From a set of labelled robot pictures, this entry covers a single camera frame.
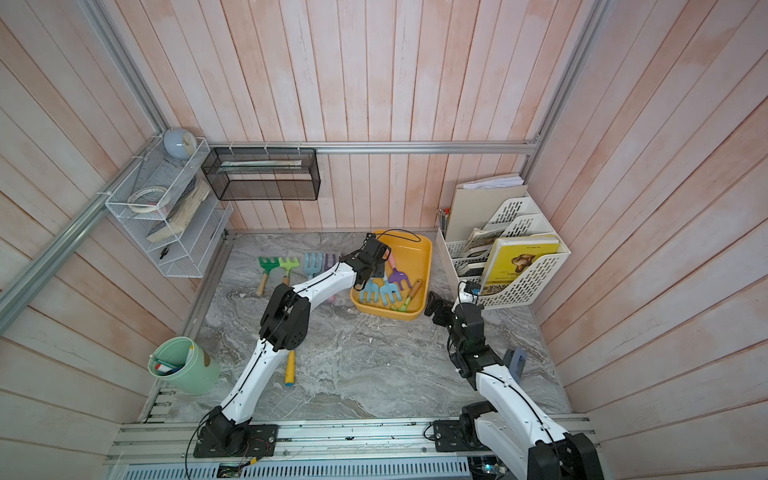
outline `pink wooden wall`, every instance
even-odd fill
[[[617,478],[768,478],[766,25],[617,2],[530,178],[573,251],[535,315]]]
[[[77,2],[0,2],[0,289],[153,134]],[[0,338],[0,476],[96,478],[195,288],[103,220]]]
[[[171,124],[209,141],[524,140],[594,0],[104,0]],[[317,202],[239,229],[432,227],[517,155],[320,155]]]

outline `robotic arm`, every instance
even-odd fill
[[[195,456],[243,455],[256,440],[265,442],[269,450],[273,438],[258,436],[269,425],[249,424],[270,377],[306,337],[310,312],[339,291],[367,282],[383,268],[389,251],[374,233],[368,233],[359,250],[343,256],[326,272],[299,285],[275,288],[261,317],[257,347],[232,391],[208,414],[205,425],[201,423],[201,454],[196,449]],[[552,421],[515,381],[507,358],[513,356],[505,356],[505,365],[485,344],[482,308],[475,304],[479,287],[465,283],[453,305],[430,292],[425,310],[433,323],[448,329],[449,345],[456,349],[450,359],[459,374],[487,399],[462,409],[458,450],[487,446],[519,480],[602,480],[589,439],[584,434],[570,435]]]
[[[208,415],[201,438],[213,439],[215,456],[241,455],[249,445],[248,424],[266,383],[288,352],[304,341],[310,312],[341,290],[363,285],[383,268],[389,247],[368,233],[359,250],[320,275],[294,286],[278,285],[261,317],[259,342],[227,397]]]
[[[571,435],[549,418],[515,380],[522,367],[508,351],[502,360],[485,343],[480,285],[459,284],[451,304],[429,293],[425,314],[449,331],[451,362],[462,378],[486,398],[462,409],[456,450],[489,447],[515,478],[603,480],[598,454],[586,435]],[[435,436],[447,422],[435,423]]]

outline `white wire basket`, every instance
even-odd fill
[[[165,276],[201,278],[233,210],[231,204],[219,207],[207,181],[197,174],[210,152],[204,138],[197,142],[192,157],[179,161],[158,140],[107,199],[109,211]],[[194,215],[185,219],[186,226],[173,225],[174,206],[196,186],[206,188],[207,196],[202,190],[204,200],[191,210]],[[148,238],[164,228],[169,233],[162,240]]]

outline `book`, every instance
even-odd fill
[[[458,258],[482,257],[491,249],[491,247],[493,247],[493,243],[489,243],[488,245],[481,245],[480,247],[470,248],[469,251],[466,252],[465,257]]]
[[[509,227],[511,222],[497,223],[486,228],[473,228],[472,233],[469,234],[467,244],[462,248],[461,253],[456,258],[470,257],[469,251],[476,247],[482,247],[484,245],[491,245],[494,240],[501,237],[504,230]]]
[[[456,270],[457,276],[481,276],[486,262],[467,263]]]
[[[173,210],[168,214],[167,221],[157,222],[147,235],[150,243],[161,242],[168,237],[179,237],[187,229],[195,212],[210,193],[210,187],[204,180],[193,177],[184,189]]]
[[[542,255],[557,253],[554,235],[499,238],[493,243],[483,271],[480,295],[494,295],[514,282]]]

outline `yellow handle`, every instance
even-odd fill
[[[286,367],[286,385],[293,385],[293,377],[296,375],[296,352],[288,352],[288,366]]]
[[[267,271],[264,271],[264,275],[261,276],[261,283],[259,283],[259,290],[257,293],[259,296],[262,296],[264,294],[264,287],[266,286],[266,278],[269,276]]]

